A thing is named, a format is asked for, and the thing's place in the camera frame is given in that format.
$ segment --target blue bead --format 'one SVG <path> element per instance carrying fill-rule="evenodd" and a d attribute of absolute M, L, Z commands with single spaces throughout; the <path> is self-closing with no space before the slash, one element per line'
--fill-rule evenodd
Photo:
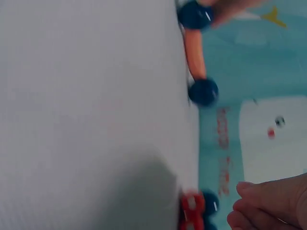
<path fill-rule="evenodd" d="M 213 22 L 213 10 L 192 0 L 179 10 L 178 20 L 185 28 L 201 30 Z"/>
<path fill-rule="evenodd" d="M 208 216 L 216 213 L 220 208 L 220 202 L 218 197 L 212 192 L 203 192 L 203 196 L 205 197 L 206 205 L 205 212 L 203 214 L 204 219 Z"/>
<path fill-rule="evenodd" d="M 217 227 L 213 225 L 207 218 L 203 219 L 205 230 L 217 230 Z"/>
<path fill-rule="evenodd" d="M 189 98 L 197 105 L 211 106 L 218 100 L 219 89 L 211 79 L 196 80 L 189 88 Z"/>

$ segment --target hand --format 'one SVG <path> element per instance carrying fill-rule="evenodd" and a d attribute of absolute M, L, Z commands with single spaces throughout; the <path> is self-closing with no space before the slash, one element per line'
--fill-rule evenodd
<path fill-rule="evenodd" d="M 227 218 L 233 230 L 307 230 L 307 174 L 261 184 L 240 182 L 236 189 L 242 199 Z"/>
<path fill-rule="evenodd" d="M 213 26 L 218 26 L 246 8 L 260 5 L 265 0 L 198 0 L 198 2 L 213 7 L 215 11 Z"/>

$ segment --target cartoon pattern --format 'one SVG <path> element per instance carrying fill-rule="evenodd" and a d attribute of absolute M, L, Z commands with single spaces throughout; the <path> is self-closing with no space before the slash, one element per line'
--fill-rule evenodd
<path fill-rule="evenodd" d="M 220 101 L 200 110 L 199 187 L 219 195 L 218 230 L 230 229 L 226 217 L 239 199 L 238 181 L 307 172 L 307 157 L 300 155 L 307 135 L 306 23 L 304 0 L 273 0 L 202 34 Z M 290 148 L 298 154 L 286 154 Z"/>

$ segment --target blue fabric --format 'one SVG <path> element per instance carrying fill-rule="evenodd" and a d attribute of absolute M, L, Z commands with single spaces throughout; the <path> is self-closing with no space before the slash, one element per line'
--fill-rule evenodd
<path fill-rule="evenodd" d="M 229 230 L 227 214 L 239 198 L 236 184 L 244 180 L 239 116 L 245 99 L 290 96 L 307 92 L 307 2 L 273 0 L 250 12 L 264 15 L 277 7 L 277 19 L 232 20 L 203 33 L 208 74 L 219 87 L 215 108 L 200 109 L 199 187 L 220 198 L 212 219 Z"/>

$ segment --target toy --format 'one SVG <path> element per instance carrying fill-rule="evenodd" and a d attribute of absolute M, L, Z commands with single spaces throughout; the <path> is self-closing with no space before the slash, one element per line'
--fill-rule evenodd
<path fill-rule="evenodd" d="M 211 25 L 213 10 L 211 7 L 202 6 L 193 0 L 180 9 L 178 19 L 185 28 L 202 30 Z"/>
<path fill-rule="evenodd" d="M 202 29 L 213 22 L 213 10 L 195 0 L 186 3 L 178 11 L 178 20 L 184 28 L 183 37 L 190 73 L 195 82 L 189 87 L 189 98 L 201 106 L 210 106 L 218 99 L 218 87 L 207 72 L 202 51 Z"/>
<path fill-rule="evenodd" d="M 211 192 L 188 192 L 180 197 L 180 230 L 215 230 L 210 216 L 219 209 L 219 201 Z"/>

